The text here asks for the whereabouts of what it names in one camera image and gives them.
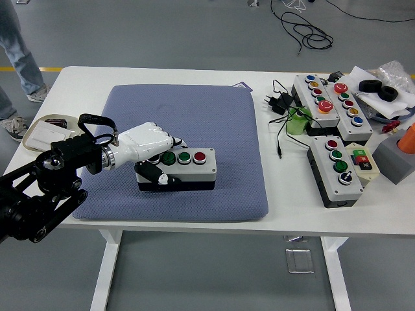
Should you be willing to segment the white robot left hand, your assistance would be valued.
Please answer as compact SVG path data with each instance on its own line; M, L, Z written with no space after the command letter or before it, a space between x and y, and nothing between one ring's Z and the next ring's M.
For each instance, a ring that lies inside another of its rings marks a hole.
M171 148L186 148L187 144L180 138L170 136L153 122L146 122L129 129L118 136L117 144L108 147L108 170L119 168L131 162L135 172L157 185L175 185L180 179L167 175L161 168L149 162Z

